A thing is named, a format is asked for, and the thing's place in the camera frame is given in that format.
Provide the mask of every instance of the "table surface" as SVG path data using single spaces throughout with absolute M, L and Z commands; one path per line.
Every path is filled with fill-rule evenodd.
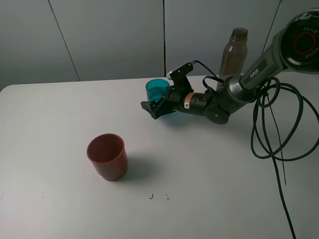
M 201 79 L 190 77 L 197 92 Z M 318 108 L 313 76 L 279 79 Z M 250 149 L 253 104 L 226 125 L 182 113 L 154 120 L 140 106 L 148 80 L 16 85 L 0 93 L 0 238 L 291 238 L 272 162 Z M 274 106 L 282 137 L 296 104 L 282 93 Z M 306 107 L 284 156 L 308 150 L 318 130 Z M 276 144 L 271 122 L 269 132 Z M 86 156 L 103 133 L 125 142 L 129 170 L 119 182 L 102 179 Z M 298 238 L 319 235 L 318 158 L 316 150 L 285 165 Z

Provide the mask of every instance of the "robotic arm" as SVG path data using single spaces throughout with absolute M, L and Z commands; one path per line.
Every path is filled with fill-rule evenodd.
M 294 17 L 244 75 L 228 78 L 218 92 L 194 93 L 186 75 L 195 63 L 192 61 L 170 71 L 167 78 L 173 80 L 174 85 L 166 96 L 157 103 L 141 102 L 142 108 L 154 119 L 179 111 L 225 124 L 232 113 L 255 101 L 257 89 L 267 78 L 287 68 L 319 74 L 319 9 Z

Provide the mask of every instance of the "plastic cup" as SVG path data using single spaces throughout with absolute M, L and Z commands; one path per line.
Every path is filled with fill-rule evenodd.
M 98 174 L 108 181 L 117 181 L 127 172 L 128 158 L 124 142 L 116 134 L 96 137 L 89 144 L 87 155 Z
M 167 94 L 169 83 L 163 79 L 153 79 L 146 84 L 146 94 L 148 101 L 159 101 Z

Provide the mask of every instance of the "orange label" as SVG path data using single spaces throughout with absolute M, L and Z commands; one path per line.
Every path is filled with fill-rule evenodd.
M 186 96 L 185 102 L 184 102 L 184 108 L 185 108 L 185 109 L 189 109 L 190 99 L 193 97 L 193 95 L 195 95 L 194 92 L 189 93 L 189 94 Z

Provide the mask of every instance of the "plastic bottle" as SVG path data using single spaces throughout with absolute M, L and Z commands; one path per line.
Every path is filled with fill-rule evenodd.
M 245 28 L 235 28 L 226 44 L 221 61 L 219 78 L 226 80 L 230 76 L 240 75 L 247 56 L 247 35 Z

